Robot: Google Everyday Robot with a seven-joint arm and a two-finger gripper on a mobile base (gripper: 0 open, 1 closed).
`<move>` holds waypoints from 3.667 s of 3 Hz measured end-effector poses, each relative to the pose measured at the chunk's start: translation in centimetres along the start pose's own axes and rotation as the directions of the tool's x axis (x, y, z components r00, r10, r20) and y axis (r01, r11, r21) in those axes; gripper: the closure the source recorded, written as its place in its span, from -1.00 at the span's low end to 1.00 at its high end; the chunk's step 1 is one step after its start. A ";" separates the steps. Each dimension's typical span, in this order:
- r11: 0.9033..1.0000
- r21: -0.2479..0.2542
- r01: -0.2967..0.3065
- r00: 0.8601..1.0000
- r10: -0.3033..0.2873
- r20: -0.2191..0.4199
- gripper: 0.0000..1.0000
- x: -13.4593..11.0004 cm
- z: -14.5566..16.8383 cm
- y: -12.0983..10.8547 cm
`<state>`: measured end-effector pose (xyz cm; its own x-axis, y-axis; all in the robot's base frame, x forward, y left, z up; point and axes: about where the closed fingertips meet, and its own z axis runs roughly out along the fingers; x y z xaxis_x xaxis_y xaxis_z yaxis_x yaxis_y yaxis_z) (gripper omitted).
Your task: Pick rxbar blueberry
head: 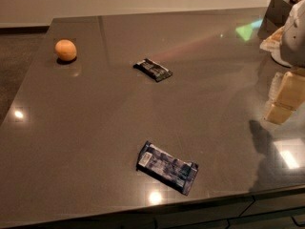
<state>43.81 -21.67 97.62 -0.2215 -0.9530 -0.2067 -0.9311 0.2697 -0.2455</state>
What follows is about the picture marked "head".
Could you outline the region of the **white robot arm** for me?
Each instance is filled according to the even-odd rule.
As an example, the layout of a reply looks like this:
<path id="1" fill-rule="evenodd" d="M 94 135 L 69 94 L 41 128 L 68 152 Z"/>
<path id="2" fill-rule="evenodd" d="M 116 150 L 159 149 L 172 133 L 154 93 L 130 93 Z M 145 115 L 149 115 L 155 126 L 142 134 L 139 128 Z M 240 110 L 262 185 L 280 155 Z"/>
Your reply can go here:
<path id="1" fill-rule="evenodd" d="M 285 25 L 266 38 L 260 49 L 291 68 L 275 74 L 264 114 L 266 121 L 280 125 L 305 102 L 305 0 L 293 5 Z"/>

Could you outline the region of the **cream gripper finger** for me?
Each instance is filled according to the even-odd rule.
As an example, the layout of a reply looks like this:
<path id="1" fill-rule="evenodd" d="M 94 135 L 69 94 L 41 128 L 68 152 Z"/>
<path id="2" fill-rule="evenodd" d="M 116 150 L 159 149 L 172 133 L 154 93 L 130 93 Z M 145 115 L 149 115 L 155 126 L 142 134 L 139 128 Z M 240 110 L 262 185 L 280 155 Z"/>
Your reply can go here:
<path id="1" fill-rule="evenodd" d="M 296 72 L 276 73 L 264 119 L 280 125 L 305 102 L 305 76 Z"/>

